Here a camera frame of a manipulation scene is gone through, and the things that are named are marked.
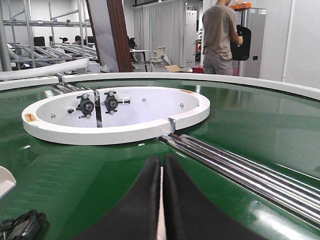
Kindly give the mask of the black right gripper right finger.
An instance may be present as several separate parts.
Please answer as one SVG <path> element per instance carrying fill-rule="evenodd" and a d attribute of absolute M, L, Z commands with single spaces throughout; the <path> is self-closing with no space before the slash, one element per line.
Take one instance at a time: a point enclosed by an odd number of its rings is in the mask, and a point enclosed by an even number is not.
<path fill-rule="evenodd" d="M 162 196 L 168 240 L 263 239 L 213 204 L 173 154 L 164 157 Z"/>

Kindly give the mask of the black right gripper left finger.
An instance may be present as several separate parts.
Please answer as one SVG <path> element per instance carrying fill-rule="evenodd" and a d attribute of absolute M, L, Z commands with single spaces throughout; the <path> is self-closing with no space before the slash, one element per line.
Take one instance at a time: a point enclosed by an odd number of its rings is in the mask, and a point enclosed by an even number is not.
<path fill-rule="evenodd" d="M 155 240 L 160 209 L 161 159 L 151 156 L 120 201 L 75 240 Z"/>

